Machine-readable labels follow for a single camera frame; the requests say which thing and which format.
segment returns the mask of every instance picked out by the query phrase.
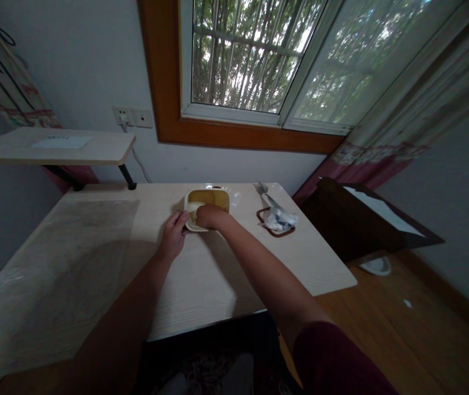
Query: hand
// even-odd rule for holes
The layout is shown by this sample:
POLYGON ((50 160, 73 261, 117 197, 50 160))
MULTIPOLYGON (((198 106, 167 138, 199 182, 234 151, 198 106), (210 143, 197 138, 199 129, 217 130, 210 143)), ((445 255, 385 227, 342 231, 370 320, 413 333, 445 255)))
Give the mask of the hand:
POLYGON ((181 212, 178 210, 167 220, 165 229, 163 229, 161 244, 156 252, 160 259, 172 262, 180 254, 185 242, 185 235, 188 233, 187 229, 183 229, 188 218, 188 211, 181 212))
POLYGON ((222 221, 229 216, 224 210, 211 204, 198 207, 196 214, 198 216, 196 225, 208 229, 217 229, 222 221))

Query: wooden window frame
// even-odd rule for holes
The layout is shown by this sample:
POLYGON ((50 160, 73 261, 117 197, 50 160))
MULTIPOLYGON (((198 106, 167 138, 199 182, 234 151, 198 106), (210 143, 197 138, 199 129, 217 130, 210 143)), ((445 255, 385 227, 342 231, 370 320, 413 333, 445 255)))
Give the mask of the wooden window frame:
POLYGON ((221 148, 330 154, 342 136, 183 118, 178 0, 138 0, 158 141, 221 148))

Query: power outlet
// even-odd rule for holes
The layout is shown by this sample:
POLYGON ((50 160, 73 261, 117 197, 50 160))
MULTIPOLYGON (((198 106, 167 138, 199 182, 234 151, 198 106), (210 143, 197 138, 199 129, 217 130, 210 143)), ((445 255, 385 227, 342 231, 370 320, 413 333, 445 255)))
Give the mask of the power outlet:
POLYGON ((127 126, 134 126, 134 113, 131 108, 112 106, 112 111, 114 112, 115 121, 118 125, 121 124, 121 115, 126 115, 127 126))
POLYGON ((132 112, 134 113, 134 120, 136 121, 137 127, 152 127, 150 111, 134 109, 132 112))

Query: pink curtain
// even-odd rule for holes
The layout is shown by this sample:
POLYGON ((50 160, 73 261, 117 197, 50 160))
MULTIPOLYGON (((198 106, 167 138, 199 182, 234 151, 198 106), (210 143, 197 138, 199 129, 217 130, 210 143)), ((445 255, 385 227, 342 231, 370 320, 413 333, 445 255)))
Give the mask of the pink curtain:
POLYGON ((362 148, 344 142, 306 180, 293 199, 297 205, 302 205, 315 192, 322 177, 331 177, 339 183, 361 183, 376 189, 428 149, 424 145, 409 143, 362 148))
MULTIPOLYGON (((0 28, 0 113, 14 128, 37 126, 62 128, 44 97, 32 82, 25 66, 11 50, 15 41, 0 28)), ((90 166, 62 166, 72 177, 85 184, 97 184, 99 180, 90 166)), ((48 177, 61 192, 70 185, 48 170, 48 177)))
POLYGON ((393 84, 300 187, 297 205, 322 177, 379 187, 469 115, 469 24, 426 67, 421 76, 402 75, 393 84))

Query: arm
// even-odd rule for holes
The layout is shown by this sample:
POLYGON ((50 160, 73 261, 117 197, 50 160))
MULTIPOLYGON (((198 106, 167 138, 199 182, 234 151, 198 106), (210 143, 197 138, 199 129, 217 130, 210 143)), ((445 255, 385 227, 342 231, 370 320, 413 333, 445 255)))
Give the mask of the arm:
POLYGON ((297 277, 233 217, 213 205, 200 207, 197 214, 198 225, 217 229, 225 238, 291 352, 309 323, 332 322, 297 277))
POLYGON ((187 218, 188 212, 169 218, 157 252, 88 335, 55 393, 117 393, 126 372, 137 370, 163 283, 183 248, 187 218))

